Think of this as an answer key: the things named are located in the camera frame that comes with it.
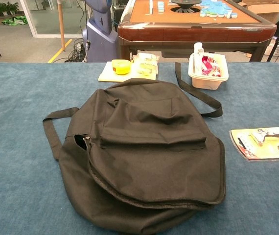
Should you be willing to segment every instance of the green cloth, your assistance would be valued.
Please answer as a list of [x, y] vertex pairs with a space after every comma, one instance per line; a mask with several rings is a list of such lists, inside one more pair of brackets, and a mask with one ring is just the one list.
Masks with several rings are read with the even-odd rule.
[[25, 16], [15, 16], [10, 19], [5, 19], [1, 23], [4, 25], [16, 26], [19, 24], [27, 24], [27, 19]]

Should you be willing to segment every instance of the backpack strap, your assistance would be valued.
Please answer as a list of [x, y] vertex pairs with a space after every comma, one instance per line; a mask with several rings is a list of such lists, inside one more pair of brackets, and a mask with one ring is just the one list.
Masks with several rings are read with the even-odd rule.
[[46, 137], [48, 139], [49, 145], [51, 147], [51, 151], [53, 154], [53, 157], [58, 160], [59, 158], [59, 152], [62, 147], [62, 144], [60, 142], [60, 139], [58, 137], [58, 134], [56, 132], [56, 129], [53, 125], [53, 120], [58, 118], [69, 118], [72, 117], [73, 114], [76, 113], [79, 109], [76, 107], [64, 109], [56, 112], [52, 112], [49, 114], [44, 120], [43, 120], [43, 126], [44, 131], [46, 134]]
[[181, 79], [181, 63], [175, 62], [174, 64], [174, 69], [175, 69], [175, 75], [177, 77], [177, 81], [179, 84], [179, 87], [183, 90], [186, 91], [187, 93], [191, 94], [192, 96], [200, 99], [202, 102], [208, 104], [212, 108], [215, 109], [215, 111], [212, 111], [210, 113], [204, 113], [201, 114], [203, 117], [210, 117], [210, 118], [216, 118], [222, 116], [222, 105], [221, 103], [212, 98], [211, 96], [201, 92], [200, 90], [194, 88], [193, 86], [187, 84]]

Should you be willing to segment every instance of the floor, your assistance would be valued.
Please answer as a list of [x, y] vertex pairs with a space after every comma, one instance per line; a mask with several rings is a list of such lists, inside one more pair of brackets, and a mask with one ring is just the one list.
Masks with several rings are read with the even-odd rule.
[[[68, 45], [65, 52], [62, 52], [55, 60], [56, 63], [62, 63], [68, 55], [73, 51], [73, 42]], [[57, 51], [61, 48], [60, 38], [33, 38], [29, 25], [6, 26], [0, 22], [0, 53], [2, 57], [0, 62], [14, 62], [14, 63], [31, 63], [48, 62]], [[220, 53], [226, 56], [227, 62], [248, 62], [249, 58], [242, 52], [225, 52]], [[262, 61], [266, 61], [268, 56], [264, 56]], [[187, 59], [162, 58], [160, 62], [187, 62]]]

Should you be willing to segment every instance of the blue felt surface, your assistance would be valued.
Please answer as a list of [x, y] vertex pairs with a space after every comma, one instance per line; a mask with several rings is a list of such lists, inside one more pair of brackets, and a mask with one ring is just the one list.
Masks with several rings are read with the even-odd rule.
[[[104, 64], [0, 63], [0, 235], [111, 235], [80, 217], [64, 190], [42, 119], [80, 107], [98, 88]], [[184, 80], [190, 82], [187, 64]], [[279, 161], [249, 163], [233, 147], [231, 129], [279, 126], [279, 63], [229, 63], [229, 80], [205, 91], [223, 105], [206, 119], [225, 144], [226, 200], [163, 235], [279, 235]], [[161, 63], [159, 79], [176, 83], [174, 64]], [[210, 108], [192, 98], [200, 111]], [[69, 119], [55, 121], [63, 138]]]

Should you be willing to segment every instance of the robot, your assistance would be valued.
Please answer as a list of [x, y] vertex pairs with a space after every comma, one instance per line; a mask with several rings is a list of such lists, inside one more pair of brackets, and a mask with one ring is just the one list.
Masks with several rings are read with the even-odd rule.
[[107, 62], [119, 58], [118, 35], [112, 30], [111, 0], [85, 0], [93, 13], [83, 30], [88, 62]]

